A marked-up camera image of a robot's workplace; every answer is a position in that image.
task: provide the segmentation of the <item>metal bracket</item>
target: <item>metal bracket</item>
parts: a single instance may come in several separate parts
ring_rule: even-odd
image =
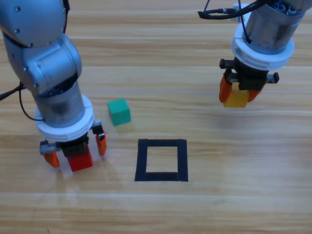
[[[57,151],[60,151],[61,148],[57,143],[48,143],[47,140],[40,142],[40,154],[48,155]]]

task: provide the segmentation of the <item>black cable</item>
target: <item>black cable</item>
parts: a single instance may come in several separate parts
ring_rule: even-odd
[[[206,19],[206,20],[227,20],[227,19],[233,19],[236,17],[241,17],[249,12],[252,12],[258,8],[260,8],[261,6],[267,4],[271,2],[271,0],[263,0],[263,1],[255,1],[251,4],[249,4],[247,7],[244,7],[241,10],[235,11],[234,13],[230,13],[230,14],[226,14],[226,15],[210,15],[207,14],[207,12],[202,12],[199,11],[198,15],[199,17],[201,17],[202,19]]]
[[[210,0],[207,1],[204,11],[207,10],[207,7],[208,7],[209,2],[210,2]]]
[[[238,7],[239,7],[239,10],[242,9],[242,5],[241,5],[240,0],[238,0]],[[247,42],[248,44],[250,44],[252,41],[250,40],[249,36],[247,35],[247,31],[246,31],[246,27],[245,27],[245,22],[244,22],[244,16],[240,16],[240,20],[242,21],[243,30],[244,30],[244,34],[245,34],[245,37],[246,37],[246,42]]]
[[[20,86],[20,89],[19,89],[19,103],[20,103],[20,107],[21,107],[21,109],[23,110],[24,114],[25,114],[29,119],[31,119],[31,120],[33,120],[33,121],[44,121],[44,119],[35,119],[35,118],[32,118],[32,117],[30,117],[30,116],[26,113],[26,111],[25,111],[25,109],[24,109],[24,106],[23,106],[23,102],[22,102],[22,100],[21,100],[21,91],[22,91],[22,87],[24,87],[24,85],[20,82],[20,83],[19,83],[19,86]]]
[[[19,89],[25,89],[25,87],[21,87],[20,85],[8,92],[5,92],[3,94],[0,94],[0,101],[2,101],[3,99],[7,98],[8,96],[12,95],[13,93],[17,92]]]

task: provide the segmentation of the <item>cube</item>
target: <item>cube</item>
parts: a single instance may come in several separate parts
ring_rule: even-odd
[[[124,98],[108,102],[107,107],[114,126],[131,121],[130,109]]]

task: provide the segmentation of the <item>red block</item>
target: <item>red block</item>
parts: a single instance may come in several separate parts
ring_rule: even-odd
[[[68,157],[69,165],[73,172],[92,167],[92,157],[88,145],[86,145],[87,153],[77,154],[75,156]]]

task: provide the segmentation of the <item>black tape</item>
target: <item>black tape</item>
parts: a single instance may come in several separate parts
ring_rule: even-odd
[[[178,172],[146,172],[148,147],[177,147]],[[187,141],[184,139],[139,139],[135,181],[188,182]]]

